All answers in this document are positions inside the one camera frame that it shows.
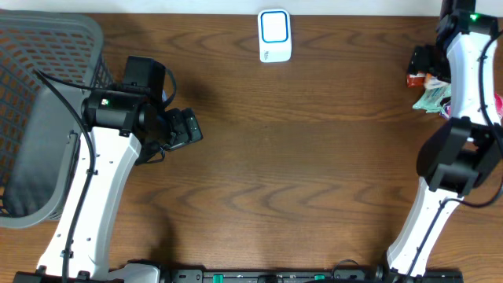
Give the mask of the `red chocolate bar wrapper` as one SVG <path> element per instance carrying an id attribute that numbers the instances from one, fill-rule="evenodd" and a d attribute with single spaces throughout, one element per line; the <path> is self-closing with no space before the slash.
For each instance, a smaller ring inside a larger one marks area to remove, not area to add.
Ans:
<path id="1" fill-rule="evenodd" d="M 417 74 L 407 74 L 406 75 L 406 85 L 409 88 L 421 87 L 424 85 L 426 79 L 426 74 L 418 72 Z"/>

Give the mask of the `purple snack packet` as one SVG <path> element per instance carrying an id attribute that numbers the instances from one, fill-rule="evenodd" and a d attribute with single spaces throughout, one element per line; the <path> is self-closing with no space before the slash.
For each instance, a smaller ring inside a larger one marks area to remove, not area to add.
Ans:
<path id="1" fill-rule="evenodd" d="M 495 93 L 494 94 L 494 102 L 495 102 L 495 105 L 496 105 L 498 117 L 499 117 L 499 119 L 502 119 L 502 115 L 503 115 L 503 108 L 502 108 L 503 100 L 502 100 L 502 96 L 500 96 L 499 94 Z M 442 107 L 441 116 L 443 118 L 445 118 L 445 119 L 448 119 L 449 118 L 449 114 L 450 114 L 450 108 L 451 108 L 451 97 L 443 98 L 441 100 L 441 107 Z"/>

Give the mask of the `orange tissue pack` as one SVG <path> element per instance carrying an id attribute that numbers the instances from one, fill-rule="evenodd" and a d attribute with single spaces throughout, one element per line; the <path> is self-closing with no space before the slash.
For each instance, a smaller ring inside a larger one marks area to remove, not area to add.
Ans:
<path id="1" fill-rule="evenodd" d="M 448 85 L 450 85 L 450 83 L 442 81 L 441 79 L 433 76 L 432 74 L 427 74 L 424 78 L 424 88 L 426 90 L 434 90 Z"/>

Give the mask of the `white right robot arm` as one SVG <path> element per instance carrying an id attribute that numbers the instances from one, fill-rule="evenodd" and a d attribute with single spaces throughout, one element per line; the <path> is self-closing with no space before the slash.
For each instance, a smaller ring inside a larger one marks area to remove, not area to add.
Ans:
<path id="1" fill-rule="evenodd" d="M 494 54 L 502 35 L 497 17 L 478 13 L 475 0 L 444 1 L 436 43 L 419 46 L 411 72 L 430 72 L 451 86 L 450 114 L 421 147 L 419 184 L 411 211 L 384 264 L 359 276 L 367 282 L 462 282 L 457 270 L 426 265 L 449 217 L 459 205 L 491 206 L 466 196 L 481 186 L 502 159 L 502 125 L 494 97 Z"/>

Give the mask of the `green wet wipes pack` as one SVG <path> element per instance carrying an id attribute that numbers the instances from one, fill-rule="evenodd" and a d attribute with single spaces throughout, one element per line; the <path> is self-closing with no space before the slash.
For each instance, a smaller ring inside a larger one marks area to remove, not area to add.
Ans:
<path id="1" fill-rule="evenodd" d="M 413 105 L 413 109 L 424 110 L 426 113 L 437 113 L 448 116 L 451 101 L 451 86 L 426 90 Z"/>

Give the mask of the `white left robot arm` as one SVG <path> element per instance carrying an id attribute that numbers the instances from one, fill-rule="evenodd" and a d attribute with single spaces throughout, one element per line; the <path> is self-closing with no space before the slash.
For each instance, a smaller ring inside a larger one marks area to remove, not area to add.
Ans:
<path id="1" fill-rule="evenodd" d="M 35 74 L 67 108 L 81 130 L 79 160 L 56 232 L 33 272 L 18 271 L 14 283 L 148 282 L 170 279 L 160 264 L 139 259 L 110 270 L 109 245 L 131 169 L 202 140 L 191 108 L 170 108 L 164 83 L 171 70 L 148 57 L 130 56 L 123 81 L 87 87 L 76 111 L 54 87 L 57 78 Z"/>

